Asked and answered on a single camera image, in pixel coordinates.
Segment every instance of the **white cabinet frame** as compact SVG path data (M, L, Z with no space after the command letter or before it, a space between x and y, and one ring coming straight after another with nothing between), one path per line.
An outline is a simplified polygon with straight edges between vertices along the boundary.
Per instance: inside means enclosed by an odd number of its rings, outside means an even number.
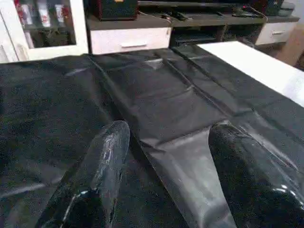
M82 0L69 0L75 33L75 45L29 48L13 0L0 0L0 12L20 61L48 59L88 53L86 23Z

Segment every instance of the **glass cabinet door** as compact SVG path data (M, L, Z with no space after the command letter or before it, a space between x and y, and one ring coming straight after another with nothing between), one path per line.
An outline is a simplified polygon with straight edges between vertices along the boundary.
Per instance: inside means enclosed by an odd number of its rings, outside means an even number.
M29 48L75 45L69 0L14 0Z

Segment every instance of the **black latex sheet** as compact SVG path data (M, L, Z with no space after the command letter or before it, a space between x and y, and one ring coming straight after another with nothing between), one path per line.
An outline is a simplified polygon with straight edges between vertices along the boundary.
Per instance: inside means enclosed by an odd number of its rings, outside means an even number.
M302 107L197 46L91 59L190 227L302 226Z
M100 74L85 55L0 65L0 227L39 226L67 170L104 125L121 119ZM140 154L129 152L114 227L187 227Z

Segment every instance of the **electronic device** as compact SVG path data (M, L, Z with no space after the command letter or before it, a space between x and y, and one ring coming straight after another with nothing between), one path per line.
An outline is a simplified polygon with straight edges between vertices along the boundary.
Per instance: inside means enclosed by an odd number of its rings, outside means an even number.
M252 0L252 7L266 16L277 16L284 0Z
M90 0L90 11L99 20L134 20L137 18L137 0Z
M251 0L140 0L139 6L164 7L230 7L247 5Z

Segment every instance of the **cabinet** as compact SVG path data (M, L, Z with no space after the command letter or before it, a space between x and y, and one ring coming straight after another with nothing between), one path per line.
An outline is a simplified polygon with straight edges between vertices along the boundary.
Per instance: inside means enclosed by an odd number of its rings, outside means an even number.
M19 61L88 53L82 0L2 0L0 12Z
M13 44L6 30L3 18L0 14L0 63L9 63L18 61Z

